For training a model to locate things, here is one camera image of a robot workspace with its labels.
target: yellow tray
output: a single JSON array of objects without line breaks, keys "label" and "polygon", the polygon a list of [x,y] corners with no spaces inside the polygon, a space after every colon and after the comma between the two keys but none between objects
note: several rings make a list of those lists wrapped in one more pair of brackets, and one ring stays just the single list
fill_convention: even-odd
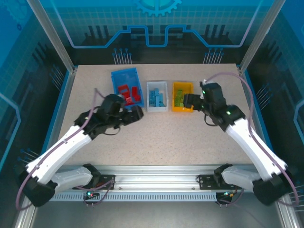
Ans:
[{"label": "yellow tray", "polygon": [[173,82],[172,88],[172,111],[173,112],[185,112],[185,113],[192,113],[192,108],[185,108],[185,107],[175,107],[174,106],[174,98],[178,90],[182,90],[182,97],[185,94],[193,94],[193,83],[192,82]]}]

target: gear logo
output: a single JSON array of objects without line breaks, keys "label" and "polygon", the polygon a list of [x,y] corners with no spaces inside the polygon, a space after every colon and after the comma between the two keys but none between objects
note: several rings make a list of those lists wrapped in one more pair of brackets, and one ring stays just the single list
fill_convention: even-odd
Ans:
[{"label": "gear logo", "polygon": [[26,0],[0,0],[0,7],[3,6],[6,7],[6,10],[18,24],[21,24],[27,17],[28,6]]},{"label": "gear logo", "polygon": [[165,16],[166,13],[171,13],[172,9],[177,9],[177,4],[181,4],[181,0],[134,0],[134,3],[142,13],[158,17],[160,14]]}]

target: blue tray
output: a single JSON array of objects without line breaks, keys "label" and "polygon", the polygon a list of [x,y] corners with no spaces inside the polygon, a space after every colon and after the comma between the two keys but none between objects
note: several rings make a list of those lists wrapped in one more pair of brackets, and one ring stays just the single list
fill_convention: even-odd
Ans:
[{"label": "blue tray", "polygon": [[119,70],[113,71],[112,73],[112,82],[115,94],[118,93],[118,87],[127,84],[130,89],[130,94],[132,95],[132,87],[136,86],[138,88],[138,92],[141,95],[140,101],[134,101],[133,105],[126,106],[127,109],[130,109],[132,106],[138,105],[144,108],[144,99],[141,84],[139,82],[139,78],[137,75],[136,68],[131,68],[127,70]]}]

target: speckled tabletop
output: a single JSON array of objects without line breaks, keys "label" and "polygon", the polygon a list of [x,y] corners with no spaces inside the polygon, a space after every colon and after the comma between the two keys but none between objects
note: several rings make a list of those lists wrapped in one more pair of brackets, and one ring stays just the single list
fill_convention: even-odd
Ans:
[{"label": "speckled tabletop", "polygon": [[[199,81],[215,73],[238,73],[235,64],[164,64],[164,65],[83,65],[79,66],[63,120],[60,137],[73,125],[80,113],[90,109],[94,88],[113,93],[111,72],[136,67],[146,101],[146,82],[168,82],[169,103],[173,81],[192,81],[194,93],[200,93]],[[241,82],[230,76],[216,80],[227,104],[236,104],[247,114],[248,104]],[[251,163],[247,155],[219,127],[204,123],[203,114],[148,113],[138,122],[121,128],[115,136],[100,135],[83,147],[68,165],[196,165]]]}]

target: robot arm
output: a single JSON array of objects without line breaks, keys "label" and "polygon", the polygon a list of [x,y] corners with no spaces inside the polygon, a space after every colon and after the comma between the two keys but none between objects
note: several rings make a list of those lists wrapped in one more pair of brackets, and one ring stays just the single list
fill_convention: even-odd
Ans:
[{"label": "robot arm", "polygon": [[[226,104],[219,84],[201,82],[200,87],[202,89],[200,95],[185,95],[184,106],[186,108],[193,106],[194,110],[202,111],[209,116],[215,125],[218,125],[240,145],[257,170],[257,172],[244,171],[230,164],[221,166],[215,170],[214,174],[219,187],[226,183],[247,189],[252,191],[265,205],[270,205],[281,196],[289,193],[291,189],[285,176],[251,137],[248,130],[248,120],[244,113],[237,106]],[[252,133],[292,179],[293,171],[267,147],[253,129]]]},{"label": "robot arm", "polygon": [[84,188],[94,188],[100,183],[100,173],[91,164],[86,164],[77,170],[56,173],[58,169],[80,148],[90,143],[98,135],[104,134],[108,128],[120,128],[121,125],[128,125],[140,120],[143,111],[138,106],[133,106],[131,111],[124,107],[124,99],[119,95],[108,95],[97,111],[93,113],[91,119],[84,129],[79,131],[70,140],[65,139],[74,134],[84,124],[89,111],[82,113],[76,120],[75,125],[71,126],[67,133],[55,143],[48,151],[39,156],[26,167],[15,167],[17,182],[19,186],[29,173],[37,166],[39,161],[53,150],[59,143],[64,142],[55,149],[36,169],[23,192],[33,203],[39,207],[47,203],[54,194],[75,186]]}]

